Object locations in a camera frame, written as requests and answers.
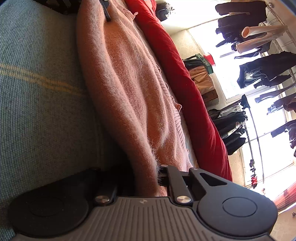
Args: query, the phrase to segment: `orange curtain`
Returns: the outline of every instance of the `orange curtain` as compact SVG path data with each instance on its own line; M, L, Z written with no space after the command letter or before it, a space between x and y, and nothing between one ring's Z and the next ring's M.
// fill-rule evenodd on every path
M278 211L285 210L296 202L296 182L274 199Z

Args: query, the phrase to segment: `metal bolt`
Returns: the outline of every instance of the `metal bolt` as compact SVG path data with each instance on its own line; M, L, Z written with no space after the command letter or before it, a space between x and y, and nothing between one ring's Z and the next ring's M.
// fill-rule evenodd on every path
M106 203L110 201L110 198L107 196L96 196L94 199L97 203Z
M177 202L179 202L179 203L189 203L190 201L191 201L191 198L187 197L187 196L177 197Z

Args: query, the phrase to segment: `red cloth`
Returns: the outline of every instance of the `red cloth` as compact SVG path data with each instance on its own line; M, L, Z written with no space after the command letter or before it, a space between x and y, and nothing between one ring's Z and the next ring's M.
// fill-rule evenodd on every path
M296 182L274 199L278 211L285 210L296 202Z
M227 151L210 119L202 97L168 33L155 16L155 0L125 0L154 51L178 102L201 169L232 181Z

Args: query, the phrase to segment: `window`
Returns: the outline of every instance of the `window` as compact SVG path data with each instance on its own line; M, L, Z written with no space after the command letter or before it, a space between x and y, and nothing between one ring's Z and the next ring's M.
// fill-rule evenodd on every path
M234 102L235 100L240 99L242 94L246 94L258 132L262 154L261 163L255 129L250 112L246 109L246 115L248 116L246 126L255 160L256 175L259 181L255 191L261 193L261 190L264 187L266 189L267 197L274 199L295 182L295 175L292 174L292 172L296 170L296 166L293 166L294 150L290 148L289 135L287 133L282 133L275 138L272 138L270 134L271 131L287 122L286 115L283 110L267 115L267 108L279 99L279 97L266 99L260 103L255 102L256 97L259 97L263 93L274 91L277 88L262 86L255 89L253 85L244 89L239 88L237 84L240 71L239 65L251 62L261 56L258 55L253 58L234 59L235 56L239 56L240 54L232 51L231 44L216 48L216 45L223 40L222 34L217 35L215 33L217 27L218 21L214 20L191 28L188 32L203 52L208 52L213 56L216 63L216 66L213 67L214 73L225 95L226 102ZM245 186L249 186L251 184L252 172L250 171L249 166L251 153L247 140L239 151L244 166ZM262 184L262 169L265 177L264 185Z
M240 89L238 86L239 65L260 58L260 55L253 58L234 59L235 56L240 54L231 50L231 44L225 44L216 48L216 45L224 40L222 34L216 34L215 30L217 27L218 20L214 20L191 28L188 31L197 45L201 46L205 53L210 53L213 56L216 63L216 66L213 67L214 73L219 80L225 98L229 99L254 89L253 86L248 86L244 89Z

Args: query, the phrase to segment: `black clip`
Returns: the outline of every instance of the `black clip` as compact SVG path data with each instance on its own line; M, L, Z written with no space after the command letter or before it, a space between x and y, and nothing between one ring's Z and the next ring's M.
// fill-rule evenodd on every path
M107 8L109 7L109 0L100 0L100 3L102 4L103 6L103 9L104 9L104 14L105 14L105 17L106 17L106 20L107 22L110 22L111 21L111 18L110 18L110 15L108 13L108 10Z

